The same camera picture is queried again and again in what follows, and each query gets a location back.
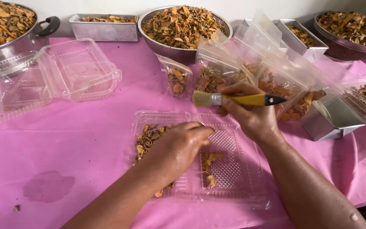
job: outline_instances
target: hand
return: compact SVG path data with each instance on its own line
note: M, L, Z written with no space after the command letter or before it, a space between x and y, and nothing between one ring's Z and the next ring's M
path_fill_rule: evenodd
M207 137L214 132L198 122L181 123L167 130L134 167L156 176L161 189L190 167L200 148L210 144Z
M261 89L247 83L228 86L220 91L224 95L265 94ZM241 106L231 99L223 98L216 111L222 117L231 114L241 125L242 131L259 144L271 144L284 140L279 131L273 106Z

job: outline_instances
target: skin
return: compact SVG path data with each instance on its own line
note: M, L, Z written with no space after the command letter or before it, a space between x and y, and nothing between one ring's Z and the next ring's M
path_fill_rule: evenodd
M227 95L264 93L249 84L221 91ZM270 107L240 106L223 99L217 110L231 114L242 131L265 154L290 220L296 228L366 229L366 221L351 202L290 146ZM180 177L214 133L201 123L182 123L169 130L138 164L128 170L61 229L127 229L143 205L161 188Z

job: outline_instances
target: black pot handle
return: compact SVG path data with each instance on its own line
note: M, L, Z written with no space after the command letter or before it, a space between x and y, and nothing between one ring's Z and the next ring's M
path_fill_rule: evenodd
M39 37L45 37L53 34L60 27L60 19L56 16L46 18L46 21L39 22L39 24L49 23L49 25L38 33Z

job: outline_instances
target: pink tablecloth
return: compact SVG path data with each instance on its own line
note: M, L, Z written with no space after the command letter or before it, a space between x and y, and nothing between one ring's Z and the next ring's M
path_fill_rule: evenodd
M54 44L69 39L50 40ZM123 73L109 99L84 103L55 99L0 123L0 228L62 226L123 173L137 110L191 112L189 101L163 94L164 73L143 40L98 45ZM366 61L344 65L366 75ZM366 127L344 138L312 142L300 125L280 126L289 143L354 205L366 205ZM292 227L263 155L261 164L274 190L270 210L229 203L149 202L132 228ZM21 211L14 212L17 204Z

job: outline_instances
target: water stain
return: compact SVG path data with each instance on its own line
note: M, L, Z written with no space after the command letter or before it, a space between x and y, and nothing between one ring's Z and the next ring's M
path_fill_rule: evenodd
M41 172L23 186L24 197L31 201L53 203L69 194L74 182L74 176L62 176L56 170Z

